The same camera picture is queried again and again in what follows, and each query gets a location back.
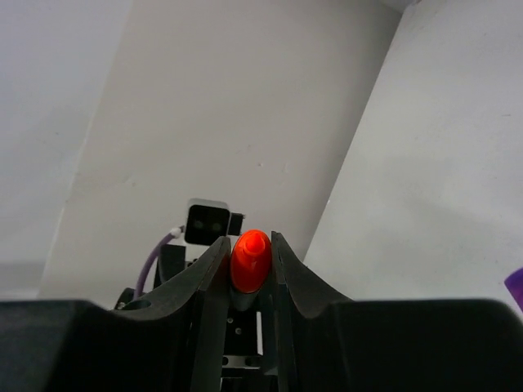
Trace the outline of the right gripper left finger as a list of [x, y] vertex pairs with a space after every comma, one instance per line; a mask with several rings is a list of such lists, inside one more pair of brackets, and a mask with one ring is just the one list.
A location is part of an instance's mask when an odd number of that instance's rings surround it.
[[217, 391], [230, 240], [189, 269], [106, 310], [90, 301], [4, 301], [4, 391]]

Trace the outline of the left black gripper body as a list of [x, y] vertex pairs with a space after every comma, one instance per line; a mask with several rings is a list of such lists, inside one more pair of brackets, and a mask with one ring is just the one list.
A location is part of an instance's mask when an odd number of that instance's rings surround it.
[[[168, 244], [161, 248], [156, 259], [153, 287], [167, 282], [196, 262], [186, 257], [182, 245]], [[230, 307], [226, 321], [226, 339], [222, 357], [222, 391], [276, 391], [277, 377], [261, 372], [262, 314], [260, 306], [244, 312]]]

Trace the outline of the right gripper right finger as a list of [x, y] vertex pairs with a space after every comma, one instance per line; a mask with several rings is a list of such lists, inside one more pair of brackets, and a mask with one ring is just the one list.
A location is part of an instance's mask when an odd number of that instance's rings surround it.
[[519, 391], [522, 323], [487, 299], [354, 301], [271, 235], [282, 391]]

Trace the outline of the orange highlighter cap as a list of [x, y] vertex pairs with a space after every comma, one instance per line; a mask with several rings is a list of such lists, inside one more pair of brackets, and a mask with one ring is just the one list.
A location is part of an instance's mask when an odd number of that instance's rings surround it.
[[257, 229], [243, 233], [230, 257], [230, 281], [241, 293], [257, 292], [264, 284], [272, 264], [268, 236]]

